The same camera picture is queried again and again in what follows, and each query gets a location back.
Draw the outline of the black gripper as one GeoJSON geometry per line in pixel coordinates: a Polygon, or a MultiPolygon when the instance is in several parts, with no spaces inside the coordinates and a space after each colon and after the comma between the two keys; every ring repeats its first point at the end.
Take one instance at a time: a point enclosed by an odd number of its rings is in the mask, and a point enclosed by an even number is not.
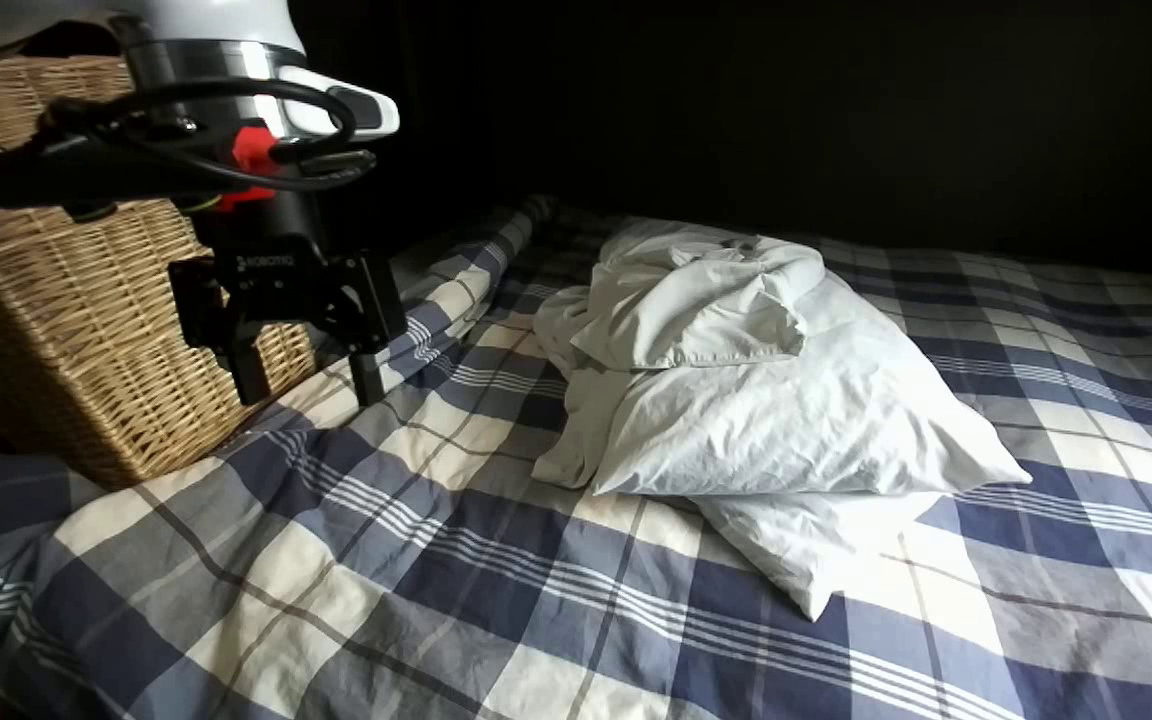
{"type": "Polygon", "coordinates": [[[405,333],[384,258],[337,245],[320,202],[302,191],[192,210],[206,255],[167,268],[182,333],[192,346],[230,346],[246,404],[270,395],[258,335],[265,323],[313,323],[347,346],[359,409],[384,401],[381,346],[405,333]]]}

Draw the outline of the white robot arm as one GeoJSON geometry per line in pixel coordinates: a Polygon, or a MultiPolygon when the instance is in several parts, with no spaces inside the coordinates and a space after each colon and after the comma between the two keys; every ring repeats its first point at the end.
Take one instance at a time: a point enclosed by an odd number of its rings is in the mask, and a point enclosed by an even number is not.
{"type": "Polygon", "coordinates": [[[182,333],[237,395],[270,395],[258,335],[307,323],[373,401],[405,307],[381,258],[324,235],[315,199],[378,168],[397,98],[315,72],[290,0],[0,0],[0,56],[55,25],[107,27],[133,87],[46,104],[37,133],[0,146],[0,208],[88,223],[127,199],[176,202],[206,245],[167,268],[182,333]]]}

